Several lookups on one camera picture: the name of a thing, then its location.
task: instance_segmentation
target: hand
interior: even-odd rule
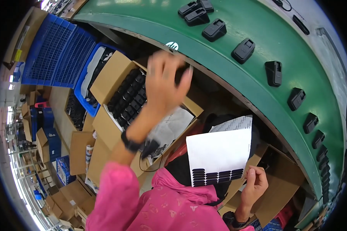
[[[249,166],[246,174],[247,185],[242,191],[241,199],[245,207],[252,208],[253,204],[264,194],[269,184],[262,167]]]
[[[145,80],[147,88],[147,108],[159,121],[179,106],[189,91],[193,71],[189,68],[175,85],[176,70],[183,66],[184,56],[159,51],[149,57]]]

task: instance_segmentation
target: black cable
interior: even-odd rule
[[[287,12],[291,11],[292,10],[291,3],[288,0],[283,0],[283,1],[287,2],[291,8],[289,10],[287,10],[286,8],[283,7],[283,5],[281,5],[281,8]]]
[[[162,159],[163,159],[163,154],[161,154],[162,157],[161,157],[161,161],[159,162],[159,166],[156,170],[153,170],[153,171],[144,171],[143,169],[141,169],[141,166],[140,166],[140,159],[141,159],[141,153],[140,153],[140,158],[139,158],[139,168],[140,170],[142,170],[143,172],[146,172],[146,173],[152,173],[152,172],[155,172],[157,171],[160,167],[161,167],[161,164],[162,164]]]

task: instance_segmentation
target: wrist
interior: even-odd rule
[[[133,123],[126,130],[126,137],[137,143],[143,142],[149,132],[162,120],[162,118],[144,106]]]
[[[249,219],[251,208],[252,206],[246,205],[241,202],[241,204],[239,205],[239,207],[236,208],[234,213],[236,221],[239,223],[246,222]]]

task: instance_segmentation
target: workstation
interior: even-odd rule
[[[169,131],[173,138],[158,127],[145,144],[158,140],[154,151],[141,150],[132,161],[140,195],[151,190],[158,168],[190,157],[187,137],[207,133],[210,116],[231,115],[225,123],[251,116],[242,173],[263,167],[269,187],[249,223],[265,228],[280,211],[292,211],[288,220],[304,230],[324,217],[341,188],[347,98],[337,95],[347,92],[332,87],[319,36],[273,4],[73,0],[49,2],[47,12],[31,8],[4,60],[25,99],[14,108],[12,140],[26,144],[29,158],[20,161],[34,164],[30,173],[48,170],[35,183],[42,214],[59,220],[54,229],[85,229],[111,150],[147,100],[148,57],[161,49],[185,55],[176,82],[186,68],[193,79],[171,115],[178,119],[165,118],[177,128]],[[245,184],[244,174],[231,180],[221,216],[236,210]]]

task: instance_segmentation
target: white label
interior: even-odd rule
[[[172,48],[172,49],[175,49],[175,50],[178,50],[179,49],[179,44],[175,43],[175,42],[169,42],[169,43],[166,43],[166,46]]]
[[[25,25],[23,27],[22,33],[20,35],[21,37],[20,37],[20,39],[17,42],[17,46],[15,47],[16,49],[20,49],[21,48],[21,46],[23,44],[23,41],[24,41],[24,37],[26,37],[26,34],[27,34],[28,30],[29,30],[29,26]]]

